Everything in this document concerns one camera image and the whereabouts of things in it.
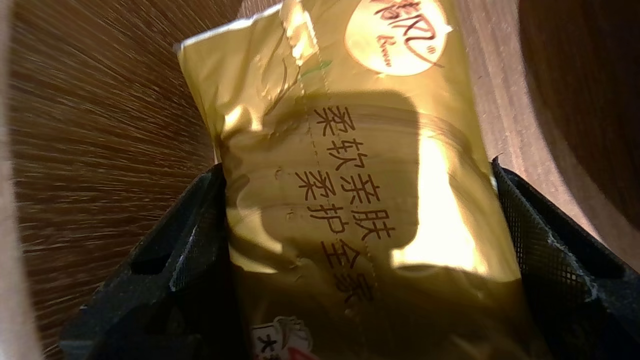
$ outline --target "black mesh holder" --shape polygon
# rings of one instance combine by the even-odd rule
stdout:
[[[640,275],[521,177],[492,166],[527,301],[555,359],[640,359]],[[189,186],[64,328],[67,359],[250,358],[224,189],[219,165]]]

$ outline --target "gold foil package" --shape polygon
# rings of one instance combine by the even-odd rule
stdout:
[[[451,0],[286,0],[179,61],[263,359],[532,359]]]

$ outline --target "round logo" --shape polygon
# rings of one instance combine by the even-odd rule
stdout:
[[[440,66],[450,31],[437,0],[362,0],[347,25],[345,43],[365,67],[409,76]]]

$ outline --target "crinkled foil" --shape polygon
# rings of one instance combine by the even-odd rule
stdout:
[[[256,359],[541,353],[450,0],[287,0],[179,60]]]

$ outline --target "wood grain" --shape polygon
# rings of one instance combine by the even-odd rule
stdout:
[[[637,6],[456,1],[488,154],[640,269]],[[16,1],[13,171],[48,358],[65,319],[212,163],[173,44],[275,2]]]

